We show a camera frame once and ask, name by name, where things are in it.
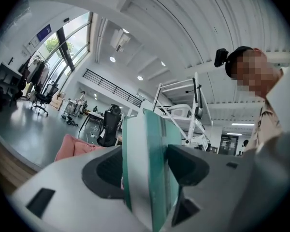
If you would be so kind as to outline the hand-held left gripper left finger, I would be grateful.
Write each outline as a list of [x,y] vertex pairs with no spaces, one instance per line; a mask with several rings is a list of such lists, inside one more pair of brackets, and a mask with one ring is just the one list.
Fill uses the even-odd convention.
[[125,204],[122,148],[53,162],[11,195],[34,232],[145,232]]

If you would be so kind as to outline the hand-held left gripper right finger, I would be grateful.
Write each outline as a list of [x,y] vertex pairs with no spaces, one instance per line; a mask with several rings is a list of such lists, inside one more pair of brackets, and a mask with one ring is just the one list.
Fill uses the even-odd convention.
[[171,230],[243,230],[237,215],[253,152],[235,157],[169,145],[168,164],[179,184]]

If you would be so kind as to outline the green and white box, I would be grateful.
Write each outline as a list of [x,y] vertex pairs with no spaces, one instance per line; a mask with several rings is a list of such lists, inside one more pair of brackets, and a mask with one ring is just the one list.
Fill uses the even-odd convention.
[[178,127],[143,109],[123,125],[123,188],[131,212],[151,231],[160,232],[176,205],[179,184],[166,156],[168,145],[181,144]]

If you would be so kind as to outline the pink quilted blanket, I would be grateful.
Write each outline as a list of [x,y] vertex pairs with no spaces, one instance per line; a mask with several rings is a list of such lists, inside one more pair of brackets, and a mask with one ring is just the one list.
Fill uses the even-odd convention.
[[90,144],[81,139],[66,134],[59,151],[56,154],[55,160],[60,161],[69,158],[85,158],[96,159],[103,156],[119,155],[122,159],[123,150],[121,146],[103,147],[100,145]]

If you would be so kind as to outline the black shelving unit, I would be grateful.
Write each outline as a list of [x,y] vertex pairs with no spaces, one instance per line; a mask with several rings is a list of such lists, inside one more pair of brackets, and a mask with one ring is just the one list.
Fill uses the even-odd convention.
[[237,143],[238,143],[238,136],[223,134],[221,136],[218,153],[222,155],[235,156]]

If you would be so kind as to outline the black high-back office chair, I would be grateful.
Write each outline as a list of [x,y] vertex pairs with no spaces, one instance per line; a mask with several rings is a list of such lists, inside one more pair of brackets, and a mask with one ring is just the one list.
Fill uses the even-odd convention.
[[116,104],[111,104],[110,108],[104,112],[103,128],[97,138],[97,143],[103,147],[111,147],[116,144],[116,132],[121,120],[121,109]]

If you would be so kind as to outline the white table with black legs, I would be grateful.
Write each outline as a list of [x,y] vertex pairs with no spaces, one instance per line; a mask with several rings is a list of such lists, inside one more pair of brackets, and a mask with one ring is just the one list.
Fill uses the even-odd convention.
[[93,118],[93,119],[97,119],[97,121],[99,122],[99,129],[98,131],[101,131],[102,129],[102,125],[103,125],[103,121],[104,121],[104,117],[102,115],[100,115],[99,113],[96,112],[89,112],[87,117],[85,118],[83,124],[81,125],[79,132],[82,130],[82,128],[89,122],[89,120]]

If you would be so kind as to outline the white equipment cart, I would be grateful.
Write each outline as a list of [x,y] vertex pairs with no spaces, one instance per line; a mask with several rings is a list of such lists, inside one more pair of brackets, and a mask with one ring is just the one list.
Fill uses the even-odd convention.
[[87,108],[86,100],[77,101],[68,99],[67,105],[64,110],[64,114],[70,116],[81,116],[85,112],[86,108]]

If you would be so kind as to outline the cardboard boxes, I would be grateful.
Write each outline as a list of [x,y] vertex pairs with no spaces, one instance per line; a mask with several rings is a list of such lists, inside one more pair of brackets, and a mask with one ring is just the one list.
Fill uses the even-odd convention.
[[60,110],[62,104],[63,104],[63,101],[64,101],[64,98],[65,98],[66,94],[64,92],[57,92],[51,102],[50,102],[50,106],[54,107],[55,109],[57,110]]

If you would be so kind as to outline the person's beige shirt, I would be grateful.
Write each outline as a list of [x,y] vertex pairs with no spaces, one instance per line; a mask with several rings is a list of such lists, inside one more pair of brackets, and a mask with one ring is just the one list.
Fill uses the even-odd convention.
[[279,136],[281,133],[282,127],[279,119],[269,102],[265,99],[244,153],[257,149],[261,144]]

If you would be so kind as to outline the black balcony railing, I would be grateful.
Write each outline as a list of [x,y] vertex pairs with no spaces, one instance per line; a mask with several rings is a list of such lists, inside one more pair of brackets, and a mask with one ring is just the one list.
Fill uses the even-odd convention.
[[95,83],[96,85],[101,86],[102,88],[113,93],[114,95],[124,99],[125,101],[127,101],[127,102],[129,102],[129,103],[131,103],[139,108],[141,107],[142,101],[138,97],[130,94],[129,92],[118,87],[114,83],[101,77],[100,75],[96,74],[95,72],[93,72],[89,69],[86,69],[85,73],[83,74],[83,77],[85,79]]

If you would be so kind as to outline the clothes rack with garments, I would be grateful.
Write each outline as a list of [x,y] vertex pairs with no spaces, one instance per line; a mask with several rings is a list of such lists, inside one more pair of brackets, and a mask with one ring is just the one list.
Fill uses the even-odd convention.
[[19,92],[22,92],[27,84],[31,84],[36,92],[41,93],[49,74],[49,63],[37,50],[18,71],[21,74],[21,80],[17,86]]

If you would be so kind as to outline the large glass window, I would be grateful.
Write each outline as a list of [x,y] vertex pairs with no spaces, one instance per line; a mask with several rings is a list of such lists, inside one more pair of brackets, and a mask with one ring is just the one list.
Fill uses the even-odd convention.
[[58,84],[59,90],[62,90],[69,76],[89,53],[92,19],[92,12],[73,19],[51,33],[33,54],[30,63],[39,60],[48,70],[41,90],[51,83]]

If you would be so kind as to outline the black storage cabinet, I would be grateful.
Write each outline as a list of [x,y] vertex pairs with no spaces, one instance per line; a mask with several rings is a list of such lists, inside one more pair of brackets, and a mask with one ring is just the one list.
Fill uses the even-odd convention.
[[21,79],[22,74],[3,62],[0,64],[0,111],[6,105],[11,107],[12,103],[16,104]]

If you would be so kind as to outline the blue wall sign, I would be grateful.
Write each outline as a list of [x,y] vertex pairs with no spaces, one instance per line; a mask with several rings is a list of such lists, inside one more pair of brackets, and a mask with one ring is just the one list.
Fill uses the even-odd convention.
[[40,32],[37,33],[37,38],[41,42],[47,35],[52,32],[50,24],[45,26]]

